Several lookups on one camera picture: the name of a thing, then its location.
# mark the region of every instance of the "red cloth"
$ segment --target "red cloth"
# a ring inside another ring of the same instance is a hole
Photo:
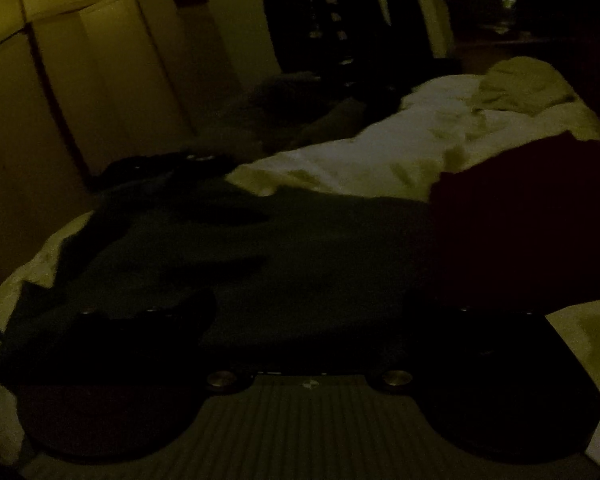
[[[442,303],[547,314],[600,299],[600,141],[567,132],[443,173],[430,204]]]

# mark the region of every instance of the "striped surface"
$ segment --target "striped surface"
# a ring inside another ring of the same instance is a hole
[[[534,466],[476,458],[439,437],[409,397],[372,390],[361,376],[258,376],[214,397],[178,439],[140,460],[73,465],[39,455],[31,480],[324,479],[588,480],[582,455]]]

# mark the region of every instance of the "brass rivet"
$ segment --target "brass rivet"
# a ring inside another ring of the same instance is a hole
[[[389,370],[382,374],[382,380],[389,386],[404,386],[413,381],[413,376],[404,370]]]
[[[226,388],[234,384],[237,380],[238,377],[233,372],[227,370],[214,372],[206,378],[206,382],[215,388]]]

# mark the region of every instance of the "crumpled bed sheet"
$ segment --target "crumpled bed sheet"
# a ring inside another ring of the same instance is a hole
[[[537,67],[536,60],[528,60],[522,66],[528,70]],[[600,139],[600,120],[579,98],[552,105],[534,116],[492,110],[487,108],[488,104],[477,105],[472,100],[484,79],[475,75],[434,79],[405,97],[398,114],[373,124],[354,139],[279,153],[238,167],[227,180],[263,196],[286,185],[425,202],[430,185],[441,171],[461,171],[497,153],[567,129],[577,139]],[[560,81],[558,90],[564,91],[560,78],[550,79]],[[523,78],[511,79],[512,84],[520,80]],[[502,81],[498,76],[500,89]],[[493,83],[487,86],[492,89]],[[545,99],[550,92],[546,89],[543,92]],[[526,95],[514,93],[516,99]],[[0,286],[1,329],[16,305],[23,280],[52,285],[62,240],[84,227],[90,215],[74,219],[53,234],[30,262]],[[600,301],[565,308],[548,319],[600,388]],[[15,462],[22,439],[14,398],[0,386],[0,462],[8,465]],[[600,425],[587,453],[600,464]]]

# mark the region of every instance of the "metal screw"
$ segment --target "metal screw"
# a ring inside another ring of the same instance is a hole
[[[404,370],[389,370],[382,374],[382,380],[389,386],[404,386],[413,381],[413,376]]]
[[[238,377],[233,372],[227,370],[221,370],[214,372],[206,377],[206,382],[215,388],[226,388],[232,386],[238,380]]]

